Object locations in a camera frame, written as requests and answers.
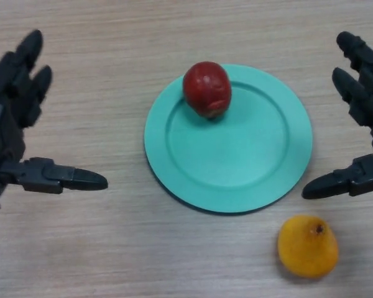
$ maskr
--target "plate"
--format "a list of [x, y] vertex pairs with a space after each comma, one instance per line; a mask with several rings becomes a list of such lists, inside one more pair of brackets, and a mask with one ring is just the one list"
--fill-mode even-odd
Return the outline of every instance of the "plate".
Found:
[[150, 168], [190, 207], [252, 212], [281, 199], [309, 164], [310, 118], [296, 94], [264, 71], [222, 65], [232, 85], [227, 112], [206, 120], [185, 102], [182, 79], [158, 96], [145, 123]]

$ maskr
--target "table surface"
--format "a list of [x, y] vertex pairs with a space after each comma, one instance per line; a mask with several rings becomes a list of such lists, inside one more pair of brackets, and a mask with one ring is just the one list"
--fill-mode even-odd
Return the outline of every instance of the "table surface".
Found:
[[[38, 66], [50, 65], [54, 81], [38, 125], [25, 133], [25, 157], [97, 171], [109, 189], [54, 196], [8, 187], [0, 297], [373, 297], [373, 193], [300, 196], [309, 180], [372, 152], [331, 73], [350, 72], [336, 44], [341, 31], [373, 47], [373, 0], [0, 0], [0, 57], [34, 28], [45, 37]], [[311, 117], [307, 172], [258, 213], [196, 212], [149, 171], [146, 115], [201, 60], [272, 73]], [[337, 235], [339, 264], [320, 281], [288, 276], [277, 261], [277, 231], [297, 213], [319, 215]]]

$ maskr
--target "orange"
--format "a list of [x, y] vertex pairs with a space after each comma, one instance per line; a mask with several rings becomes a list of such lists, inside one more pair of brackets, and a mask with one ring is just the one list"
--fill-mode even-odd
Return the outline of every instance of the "orange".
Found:
[[303, 278], [321, 278], [336, 266], [339, 250], [330, 226], [312, 215], [295, 215], [279, 231], [278, 253], [282, 264]]

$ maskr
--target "plate rim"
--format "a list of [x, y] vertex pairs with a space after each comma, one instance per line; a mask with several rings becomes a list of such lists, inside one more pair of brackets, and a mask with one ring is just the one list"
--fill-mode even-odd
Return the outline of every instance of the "plate rim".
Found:
[[[166, 157], [163, 156], [163, 155], [166, 155], [166, 154], [165, 154], [165, 152], [162, 152], [160, 154], [161, 155], [160, 165], [158, 165], [158, 162], [155, 162], [154, 159], [152, 159], [152, 154], [153, 154], [152, 151], [158, 149], [158, 146], [160, 146], [159, 145], [160, 142], [155, 142], [154, 140], [150, 141], [150, 138], [153, 135], [155, 135], [156, 141], [157, 141], [158, 137], [159, 138], [161, 138], [161, 137], [166, 138], [166, 136], [165, 136], [165, 131], [166, 130], [162, 129], [162, 131], [160, 131], [160, 129], [161, 129], [160, 127], [154, 128], [150, 124], [152, 123], [152, 121], [154, 121], [154, 119], [152, 119], [152, 117], [153, 117], [152, 115], [154, 115], [156, 113], [156, 110], [158, 108], [162, 108], [160, 111], [158, 111], [159, 116], [163, 117], [162, 122], [165, 122], [165, 123], [167, 122], [167, 119], [168, 119], [168, 117], [171, 113], [171, 110], [174, 108], [174, 106], [179, 102], [180, 98], [182, 97], [182, 79], [183, 79], [183, 76], [179, 76], [178, 78], [173, 80], [170, 84], [168, 84], [160, 92], [160, 94], [157, 96], [156, 100], [154, 101], [154, 103], [152, 104], [152, 106], [150, 108], [150, 111], [149, 111], [148, 116], [146, 118], [145, 129], [144, 129], [145, 155], [147, 157], [148, 164], [149, 164], [153, 174], [155, 175], [157, 180], [160, 182], [162, 187], [164, 187], [170, 194], [175, 196], [180, 201], [186, 203], [187, 205], [196, 207], [197, 209], [205, 210], [205, 211], [208, 211], [208, 212], [220, 213], [220, 214], [240, 214], [240, 213], [253, 212], [255, 210], [262, 209], [264, 207], [272, 205], [274, 202], [279, 201], [288, 192], [290, 192], [295, 187], [295, 185], [298, 184], [299, 180], [303, 176], [303, 174], [306, 171], [306, 169], [309, 165], [309, 162], [311, 160], [311, 155], [312, 155], [312, 151], [313, 151], [312, 125], [311, 125], [311, 121], [310, 121], [308, 111], [305, 109], [301, 100], [298, 98], [298, 96], [292, 91], [292, 89], [289, 86], [287, 86], [284, 82], [279, 80], [277, 77], [273, 76], [272, 74], [270, 74], [268, 72], [259, 70], [257, 68], [251, 67], [251, 66], [235, 65], [235, 64], [221, 64], [221, 66], [223, 66], [224, 69], [227, 71], [227, 73], [229, 75], [229, 79], [232, 82], [233, 81], [238, 81], [238, 82], [245, 83], [246, 82], [246, 73], [248, 73], [249, 75], [251, 75], [253, 77], [257, 76], [256, 79], [259, 78], [258, 81], [259, 80], [263, 80], [264, 82], [269, 81], [270, 84], [267, 84], [265, 86], [264, 86], [264, 84], [261, 84], [261, 86], [257, 86], [256, 84], [252, 84], [251, 82], [249, 83], [249, 81], [252, 80], [250, 78], [250, 79], [247, 80], [247, 84], [249, 84], [250, 86], [252, 86], [254, 88], [260, 89], [262, 92], [264, 92], [266, 94], [268, 94], [268, 93], [270, 95], [272, 94], [272, 96], [270, 97], [272, 100], [273, 100], [274, 97], [279, 98], [279, 96], [283, 96], [283, 97], [286, 97], [286, 98], [289, 98], [289, 99], [293, 99], [292, 104], [290, 104], [290, 102], [287, 102], [287, 101], [279, 103], [278, 99], [276, 99], [275, 102], [279, 106], [279, 108], [281, 109], [283, 114], [285, 113], [285, 111], [288, 115], [290, 113], [294, 114], [295, 113], [294, 109], [297, 109], [298, 115], [300, 117], [303, 116], [303, 118], [304, 118], [304, 119], [302, 119], [302, 121], [304, 121], [305, 124], [300, 125], [300, 121], [297, 120], [297, 117], [292, 117], [292, 118], [289, 117], [288, 118], [287, 115], [285, 116], [286, 120], [288, 121], [287, 125], [292, 126], [292, 128], [288, 127], [289, 133], [290, 133], [290, 129], [294, 129], [293, 131], [296, 131], [295, 133], [297, 135], [299, 135], [299, 134], [305, 135], [309, 139], [302, 140], [302, 142], [305, 144], [305, 146], [303, 146], [304, 147], [303, 153], [300, 152], [300, 154], [299, 154], [300, 155], [300, 162], [299, 162], [300, 165], [297, 166], [296, 168], [292, 169], [292, 171], [294, 170], [294, 172], [292, 174], [290, 174], [288, 176], [277, 178], [278, 180], [279, 179], [280, 180], [286, 180], [286, 181], [283, 182], [283, 186], [279, 187], [280, 190], [273, 191], [270, 199], [265, 199], [265, 200], [262, 200], [262, 199], [260, 200], [259, 199], [260, 203], [257, 203], [257, 202], [254, 203], [256, 201], [254, 199], [250, 200], [251, 204], [247, 204], [247, 205], [250, 205], [249, 207], [246, 205], [246, 203], [244, 204], [244, 206], [241, 207], [240, 202], [239, 202], [239, 204], [238, 204], [238, 202], [236, 202], [237, 199], [236, 199], [236, 201], [233, 200], [232, 202], [230, 202], [226, 206], [223, 205], [224, 201], [222, 201], [222, 203], [219, 203], [220, 201], [218, 200], [218, 201], [215, 202], [215, 204], [217, 204], [217, 207], [215, 206], [215, 204], [210, 207], [210, 205], [211, 205], [210, 203], [207, 203], [207, 202], [204, 203], [201, 199], [200, 199], [200, 202], [196, 202], [194, 200], [191, 201], [190, 199], [185, 198], [185, 196], [184, 196], [185, 192], [184, 192], [184, 194], [180, 194], [180, 191], [178, 189], [176, 189], [177, 187], [175, 187], [177, 184], [180, 184], [180, 181], [177, 182], [177, 181], [174, 181], [174, 179], [178, 179], [180, 176], [184, 177], [184, 181], [186, 182], [185, 187], [187, 187], [188, 184], [193, 184], [193, 181], [189, 181], [188, 177], [185, 176], [183, 173], [179, 173], [179, 175], [174, 173], [174, 172], [178, 171], [177, 170], [178, 167], [176, 165], [173, 165], [173, 169], [172, 169], [171, 172], [175, 176], [178, 176], [178, 177], [173, 177], [172, 179], [170, 179], [170, 181], [169, 181], [169, 178], [165, 177], [165, 176], [168, 176], [168, 175], [163, 173], [163, 171], [165, 171], [163, 169], [166, 169], [166, 168], [170, 169], [169, 166], [171, 166], [171, 163], [169, 162], [169, 160], [171, 160], [171, 158], [168, 158], [168, 160], [166, 160]], [[172, 104], [168, 104], [167, 106], [162, 106], [161, 107], [160, 106], [161, 105], [160, 99], [166, 97], [167, 94], [175, 94], [175, 95], [173, 95]], [[291, 148], [291, 146], [289, 144], [288, 148], [287, 148], [287, 153], [285, 154], [286, 158], [289, 159], [287, 161], [289, 163], [289, 166], [290, 166], [290, 154], [291, 154], [289, 151], [291, 149], [293, 149], [293, 148]], [[169, 157], [171, 155], [171, 153], [168, 152], [168, 150], [164, 150], [164, 151], [167, 151], [167, 157]], [[279, 175], [279, 174], [280, 174], [279, 170], [276, 170], [275, 174], [273, 176], [271, 176], [270, 179], [275, 179], [276, 175]], [[209, 187], [206, 187], [206, 191], [202, 191], [201, 195], [204, 195], [206, 193], [207, 196], [210, 196], [210, 194], [207, 193], [208, 188]]]

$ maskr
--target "fruit stem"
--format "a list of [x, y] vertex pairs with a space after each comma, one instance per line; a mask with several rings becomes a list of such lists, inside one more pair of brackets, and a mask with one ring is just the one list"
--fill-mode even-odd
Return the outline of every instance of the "fruit stem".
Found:
[[316, 227], [316, 232], [317, 232], [317, 234], [322, 233], [323, 230], [324, 230], [323, 225], [318, 225], [318, 226]]

